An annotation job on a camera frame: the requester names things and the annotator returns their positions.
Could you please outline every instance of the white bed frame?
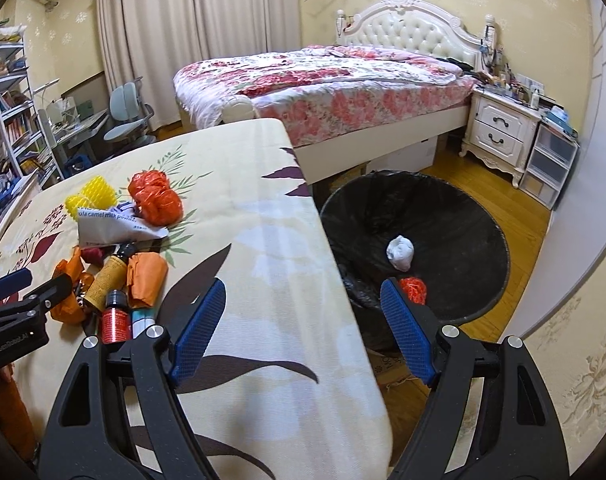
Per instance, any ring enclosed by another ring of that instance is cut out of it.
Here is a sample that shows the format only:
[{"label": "white bed frame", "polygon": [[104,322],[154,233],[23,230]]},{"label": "white bed frame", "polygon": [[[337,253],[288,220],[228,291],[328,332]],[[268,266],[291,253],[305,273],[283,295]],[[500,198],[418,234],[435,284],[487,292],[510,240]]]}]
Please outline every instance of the white bed frame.
[{"label": "white bed frame", "polygon": [[[453,57],[482,67],[480,38],[472,36],[461,20],[422,0],[381,0],[354,16],[345,27],[342,10],[337,16],[337,44],[396,48],[432,57]],[[486,17],[494,25],[492,16]],[[186,113],[181,118],[185,123]],[[357,130],[317,144],[295,148],[309,184],[313,184],[406,146],[467,124],[469,106],[450,108],[393,124]],[[258,117],[253,107],[240,100],[224,110],[226,123]]]}]

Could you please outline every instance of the metal screw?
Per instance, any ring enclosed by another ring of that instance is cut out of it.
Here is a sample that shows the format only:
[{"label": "metal screw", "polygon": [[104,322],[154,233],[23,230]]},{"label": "metal screw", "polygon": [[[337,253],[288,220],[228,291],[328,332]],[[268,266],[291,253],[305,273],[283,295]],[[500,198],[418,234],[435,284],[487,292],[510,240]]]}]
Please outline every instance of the metal screw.
[{"label": "metal screw", "polygon": [[511,335],[509,338],[507,338],[507,344],[512,348],[521,348],[523,346],[523,339],[516,337],[515,335]]},{"label": "metal screw", "polygon": [[99,344],[99,338],[95,335],[91,335],[90,337],[86,337],[83,341],[83,346],[86,348],[94,348]]},{"label": "metal screw", "polygon": [[163,335],[163,327],[161,325],[152,325],[145,330],[145,334],[152,339],[156,339]]},{"label": "metal screw", "polygon": [[441,332],[443,332],[443,335],[445,337],[458,337],[458,334],[460,334],[459,330],[453,326],[453,325],[445,325],[442,329]]}]

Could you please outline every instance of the white box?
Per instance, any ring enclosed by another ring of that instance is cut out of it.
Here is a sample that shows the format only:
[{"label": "white box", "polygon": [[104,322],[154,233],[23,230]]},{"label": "white box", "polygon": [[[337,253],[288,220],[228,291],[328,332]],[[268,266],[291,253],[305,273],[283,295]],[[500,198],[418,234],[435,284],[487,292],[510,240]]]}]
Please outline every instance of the white box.
[{"label": "white box", "polygon": [[366,173],[380,170],[412,171],[416,173],[429,168],[434,163],[437,141],[438,136],[430,137],[423,142],[411,144],[396,152],[376,158],[368,164]]}]

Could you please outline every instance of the white tufted headboard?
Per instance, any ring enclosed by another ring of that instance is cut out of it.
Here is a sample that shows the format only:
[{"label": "white tufted headboard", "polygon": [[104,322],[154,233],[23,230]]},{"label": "white tufted headboard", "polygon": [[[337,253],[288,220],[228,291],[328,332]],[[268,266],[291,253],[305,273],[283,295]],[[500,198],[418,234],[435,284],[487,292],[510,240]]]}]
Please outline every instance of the white tufted headboard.
[{"label": "white tufted headboard", "polygon": [[[422,0],[381,0],[354,16],[345,27],[345,13],[338,11],[337,43],[396,48],[432,57],[453,57],[482,67],[481,40],[468,33],[461,20]],[[494,25],[494,18],[487,17]]]}]

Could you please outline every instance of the white nightstand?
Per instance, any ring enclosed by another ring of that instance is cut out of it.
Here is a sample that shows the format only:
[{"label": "white nightstand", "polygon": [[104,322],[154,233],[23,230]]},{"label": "white nightstand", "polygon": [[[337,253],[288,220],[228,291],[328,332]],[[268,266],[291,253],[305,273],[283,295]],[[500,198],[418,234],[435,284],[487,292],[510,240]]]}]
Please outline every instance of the white nightstand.
[{"label": "white nightstand", "polygon": [[517,188],[540,120],[536,110],[477,88],[459,155],[472,152],[488,168],[510,173]]}]

